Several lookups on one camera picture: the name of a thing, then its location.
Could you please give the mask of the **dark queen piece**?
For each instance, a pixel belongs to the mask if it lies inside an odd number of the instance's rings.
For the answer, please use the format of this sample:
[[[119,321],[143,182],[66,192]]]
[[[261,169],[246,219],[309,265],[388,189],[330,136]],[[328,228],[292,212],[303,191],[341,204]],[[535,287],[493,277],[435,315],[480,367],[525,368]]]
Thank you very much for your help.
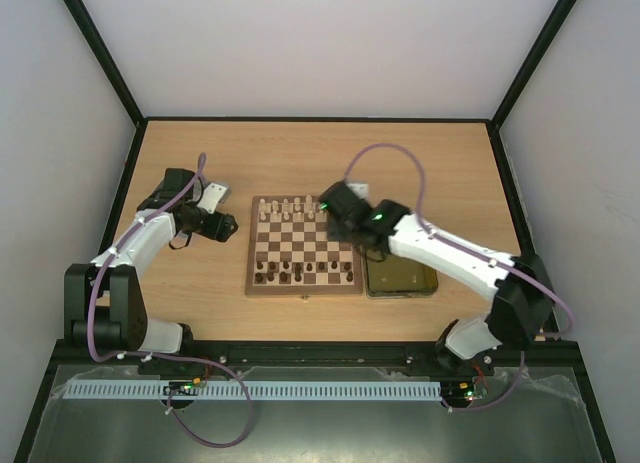
[[[294,266],[294,281],[301,283],[303,281],[303,264],[296,263]]]

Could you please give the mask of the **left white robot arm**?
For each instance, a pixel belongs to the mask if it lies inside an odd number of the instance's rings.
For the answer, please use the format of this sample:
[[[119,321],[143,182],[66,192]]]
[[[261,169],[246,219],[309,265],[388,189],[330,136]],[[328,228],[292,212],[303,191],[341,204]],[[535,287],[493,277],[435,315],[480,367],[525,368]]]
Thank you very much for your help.
[[[227,241],[238,225],[218,206],[230,193],[227,184],[206,180],[201,170],[166,169],[125,232],[91,262],[66,270],[65,341],[86,347],[97,360],[102,359],[101,350],[177,354],[191,330],[186,324],[149,317],[140,279],[177,236],[186,243],[194,235]]]

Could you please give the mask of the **gold tin with pieces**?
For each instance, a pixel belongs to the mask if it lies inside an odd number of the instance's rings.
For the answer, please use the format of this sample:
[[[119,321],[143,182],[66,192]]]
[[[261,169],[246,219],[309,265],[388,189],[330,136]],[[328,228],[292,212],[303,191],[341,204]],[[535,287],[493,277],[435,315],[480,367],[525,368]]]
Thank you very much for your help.
[[[426,298],[439,288],[437,272],[417,261],[374,250],[364,256],[370,298]]]

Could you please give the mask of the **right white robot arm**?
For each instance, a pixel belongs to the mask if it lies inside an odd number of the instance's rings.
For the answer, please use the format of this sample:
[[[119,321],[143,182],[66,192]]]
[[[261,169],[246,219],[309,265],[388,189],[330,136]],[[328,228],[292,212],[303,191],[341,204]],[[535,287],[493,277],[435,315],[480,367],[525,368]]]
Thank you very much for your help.
[[[373,207],[344,181],[331,185],[319,202],[350,242],[426,265],[488,301],[486,312],[453,320],[436,341],[435,359],[447,374],[503,345],[527,350],[551,314],[548,275],[535,254],[516,257],[478,246],[392,200]]]

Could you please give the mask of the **wooden chess board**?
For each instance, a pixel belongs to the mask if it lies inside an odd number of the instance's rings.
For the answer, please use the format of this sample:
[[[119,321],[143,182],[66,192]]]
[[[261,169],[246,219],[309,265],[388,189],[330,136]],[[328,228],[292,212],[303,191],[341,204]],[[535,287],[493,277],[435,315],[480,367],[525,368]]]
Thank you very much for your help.
[[[302,210],[294,212],[294,198]],[[360,295],[362,257],[328,235],[328,214],[315,195],[256,196],[252,200],[245,294],[252,297]],[[294,266],[303,264],[303,281]]]

